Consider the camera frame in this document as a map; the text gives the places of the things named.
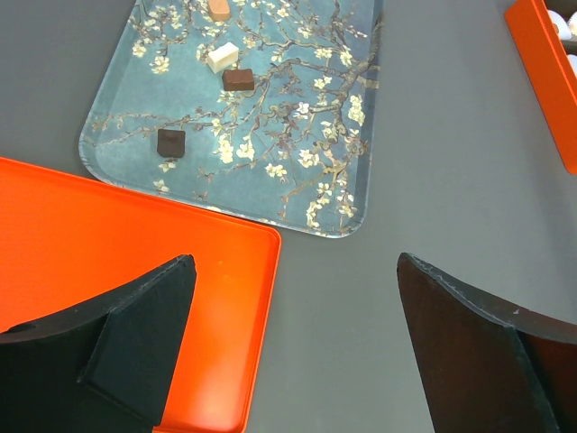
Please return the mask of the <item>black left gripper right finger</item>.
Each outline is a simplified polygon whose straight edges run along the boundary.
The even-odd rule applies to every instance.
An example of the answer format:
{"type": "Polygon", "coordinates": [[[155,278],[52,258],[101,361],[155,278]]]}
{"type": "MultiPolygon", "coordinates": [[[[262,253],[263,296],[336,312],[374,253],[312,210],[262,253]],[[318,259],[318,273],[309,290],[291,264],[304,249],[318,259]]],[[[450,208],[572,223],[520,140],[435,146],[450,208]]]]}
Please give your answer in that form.
{"type": "Polygon", "coordinates": [[[437,432],[574,432],[576,326],[455,279],[411,253],[399,294],[437,432]]]}

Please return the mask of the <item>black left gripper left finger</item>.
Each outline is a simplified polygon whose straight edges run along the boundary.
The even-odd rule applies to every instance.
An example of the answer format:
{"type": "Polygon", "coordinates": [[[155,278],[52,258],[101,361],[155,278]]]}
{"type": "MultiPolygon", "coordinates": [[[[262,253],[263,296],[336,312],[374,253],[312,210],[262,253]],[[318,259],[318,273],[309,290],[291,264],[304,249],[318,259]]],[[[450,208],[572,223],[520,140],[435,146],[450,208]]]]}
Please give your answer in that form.
{"type": "Polygon", "coordinates": [[[161,423],[197,279],[177,256],[1,335],[3,432],[151,432],[161,423]]]}

